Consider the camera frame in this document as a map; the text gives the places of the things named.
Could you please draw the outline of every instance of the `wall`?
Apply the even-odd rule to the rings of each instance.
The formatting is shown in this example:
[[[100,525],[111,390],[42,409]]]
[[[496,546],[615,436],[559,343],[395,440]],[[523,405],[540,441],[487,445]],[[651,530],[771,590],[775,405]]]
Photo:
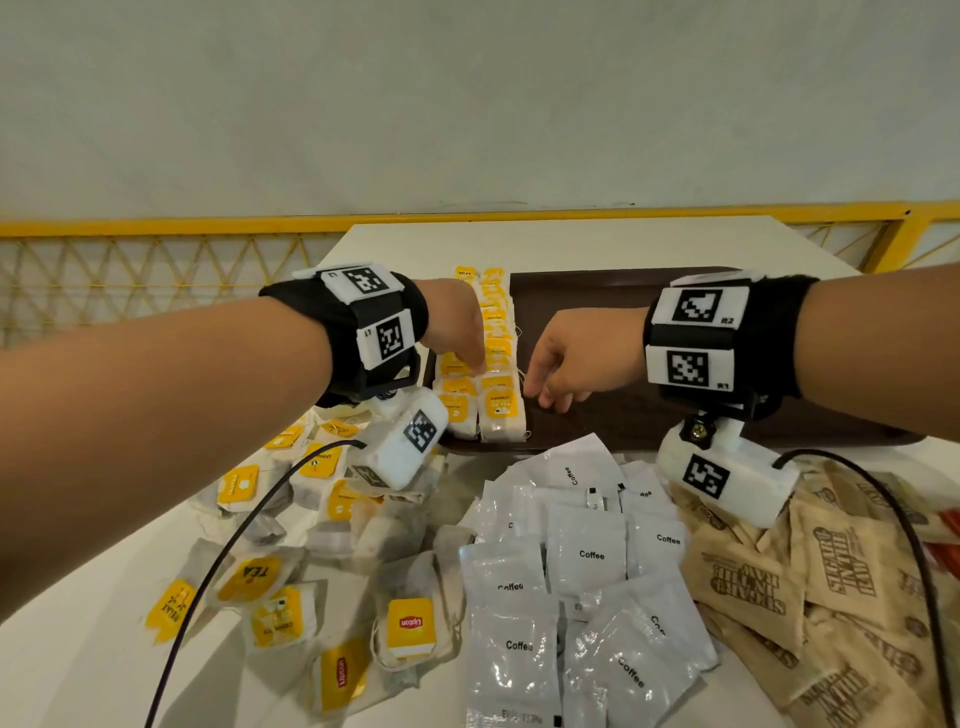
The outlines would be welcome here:
[[[955,0],[0,3],[0,216],[960,197]]]

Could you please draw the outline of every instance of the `person's right hand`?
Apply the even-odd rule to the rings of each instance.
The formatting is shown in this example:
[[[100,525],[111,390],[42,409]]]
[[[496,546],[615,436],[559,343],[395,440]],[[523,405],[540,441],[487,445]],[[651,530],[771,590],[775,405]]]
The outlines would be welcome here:
[[[646,308],[557,311],[530,357],[525,397],[566,412],[592,392],[608,392],[644,376]]]

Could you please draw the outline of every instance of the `red lipton label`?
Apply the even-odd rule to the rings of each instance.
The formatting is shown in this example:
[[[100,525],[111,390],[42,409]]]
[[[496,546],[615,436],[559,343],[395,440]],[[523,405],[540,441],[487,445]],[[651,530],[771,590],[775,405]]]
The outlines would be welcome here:
[[[347,686],[347,658],[341,657],[337,660],[337,687],[345,688]]]

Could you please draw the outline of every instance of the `white table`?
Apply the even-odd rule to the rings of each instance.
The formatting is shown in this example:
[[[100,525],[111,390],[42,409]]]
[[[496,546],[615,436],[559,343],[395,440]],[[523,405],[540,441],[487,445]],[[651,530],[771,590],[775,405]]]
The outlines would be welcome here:
[[[513,272],[727,265],[772,275],[839,278],[855,273],[775,220],[757,217],[360,226],[327,258],[330,263],[363,260],[385,263],[413,278],[449,276],[460,264],[499,265]],[[960,481],[960,447],[953,444],[928,439],[898,450],[846,454],[869,467],[899,472],[945,497],[958,492],[951,480]],[[490,467],[497,465],[456,459],[451,478],[479,487],[478,469]],[[162,653],[147,646],[140,619],[197,535],[187,509],[174,509],[0,626],[4,725],[140,724],[162,663]],[[297,682],[299,658],[245,664],[243,646],[232,631],[235,622],[232,614],[218,615],[182,651],[167,689],[166,705],[174,708],[166,724],[308,724],[310,717],[286,694]],[[428,674],[418,691],[354,716],[347,725],[460,725],[464,667],[461,656]],[[706,682],[669,726],[781,724],[731,653],[724,651],[723,664]]]

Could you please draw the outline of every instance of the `white camera housing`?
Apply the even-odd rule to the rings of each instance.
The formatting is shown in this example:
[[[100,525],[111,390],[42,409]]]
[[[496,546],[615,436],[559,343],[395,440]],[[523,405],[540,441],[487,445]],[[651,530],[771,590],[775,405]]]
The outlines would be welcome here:
[[[660,443],[657,467],[706,505],[715,504],[757,528],[770,528],[797,484],[793,463],[773,468],[778,455],[740,437],[743,423],[719,418],[708,449],[680,436],[683,423],[671,427]]]
[[[449,415],[440,398],[424,387],[408,391],[396,418],[374,420],[357,435],[367,446],[348,450],[347,466],[372,486],[406,488],[446,429]]]

